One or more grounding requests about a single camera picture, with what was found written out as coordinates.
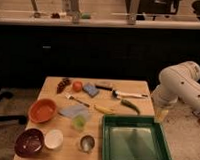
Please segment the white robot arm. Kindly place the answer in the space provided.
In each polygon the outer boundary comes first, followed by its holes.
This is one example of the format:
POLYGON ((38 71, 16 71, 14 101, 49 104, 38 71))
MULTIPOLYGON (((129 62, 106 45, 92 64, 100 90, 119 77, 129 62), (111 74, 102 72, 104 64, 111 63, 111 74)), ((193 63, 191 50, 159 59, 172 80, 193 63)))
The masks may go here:
POLYGON ((164 120, 171 107, 181 98, 200 115, 200 66, 192 61, 163 68, 159 73, 159 84, 151 97, 155 121, 164 120))

